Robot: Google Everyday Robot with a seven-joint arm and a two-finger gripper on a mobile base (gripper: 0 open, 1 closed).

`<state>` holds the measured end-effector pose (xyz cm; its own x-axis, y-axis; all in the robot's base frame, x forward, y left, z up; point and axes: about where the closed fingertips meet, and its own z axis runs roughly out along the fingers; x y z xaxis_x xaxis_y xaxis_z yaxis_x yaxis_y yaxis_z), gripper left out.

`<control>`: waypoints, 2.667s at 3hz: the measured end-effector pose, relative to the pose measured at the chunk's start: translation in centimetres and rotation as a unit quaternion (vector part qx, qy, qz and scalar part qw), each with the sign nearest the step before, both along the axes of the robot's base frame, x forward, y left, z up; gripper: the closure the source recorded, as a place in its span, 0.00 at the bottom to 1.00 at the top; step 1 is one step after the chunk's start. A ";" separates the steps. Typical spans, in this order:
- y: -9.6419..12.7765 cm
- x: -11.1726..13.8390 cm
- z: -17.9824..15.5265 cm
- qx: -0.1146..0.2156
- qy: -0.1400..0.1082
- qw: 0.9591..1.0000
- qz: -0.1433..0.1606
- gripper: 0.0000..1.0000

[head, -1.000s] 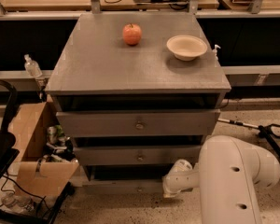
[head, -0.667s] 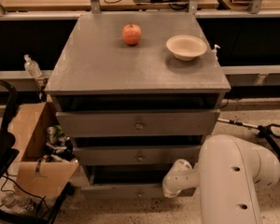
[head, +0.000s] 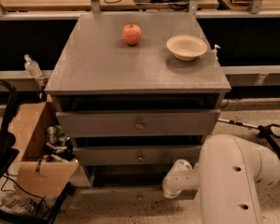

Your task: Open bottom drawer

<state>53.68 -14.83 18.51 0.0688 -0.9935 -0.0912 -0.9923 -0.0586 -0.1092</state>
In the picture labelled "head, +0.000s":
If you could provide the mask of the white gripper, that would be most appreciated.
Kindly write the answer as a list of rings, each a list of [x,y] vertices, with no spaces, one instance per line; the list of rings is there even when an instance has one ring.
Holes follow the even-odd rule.
[[[191,170],[192,166],[188,161],[177,160],[162,180],[163,196],[173,199],[178,197],[183,190],[190,189],[192,187],[189,178]]]

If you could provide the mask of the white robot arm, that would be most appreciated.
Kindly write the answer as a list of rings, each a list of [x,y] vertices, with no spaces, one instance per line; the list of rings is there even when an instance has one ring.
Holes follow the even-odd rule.
[[[270,149],[234,135],[216,134],[204,142],[199,162],[179,159],[162,181],[163,196],[200,190],[203,224],[263,224],[256,185],[280,180],[280,160]]]

